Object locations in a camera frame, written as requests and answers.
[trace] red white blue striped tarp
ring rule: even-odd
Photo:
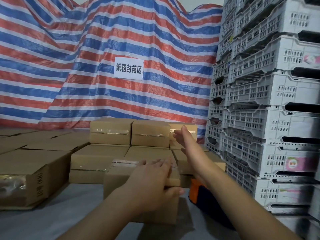
[[[177,0],[0,0],[0,125],[181,121],[200,139],[221,17]],[[145,60],[143,80],[114,78],[115,57]]]

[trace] right hand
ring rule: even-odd
[[[194,171],[195,177],[205,183],[206,172],[212,167],[213,162],[207,157],[201,146],[194,140],[186,126],[182,126],[181,130],[176,129],[173,137],[184,148],[182,152],[188,158],[188,163]]]

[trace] forearm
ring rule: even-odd
[[[113,240],[136,215],[130,201],[115,190],[97,208],[57,240]]]
[[[203,177],[241,239],[300,239],[215,164],[205,170]]]

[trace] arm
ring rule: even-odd
[[[185,147],[183,152],[196,178],[210,189],[241,239],[301,240],[215,165],[185,126],[174,133],[174,138]]]
[[[180,187],[164,190],[171,161],[140,162],[128,181],[57,240],[112,240],[133,219],[154,211],[184,193]]]

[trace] gray floor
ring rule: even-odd
[[[39,209],[0,212],[1,240],[54,240],[80,221],[102,201],[102,185],[71,184]],[[117,240],[239,240],[230,231],[204,215],[188,199],[180,198],[176,226],[129,223]]]

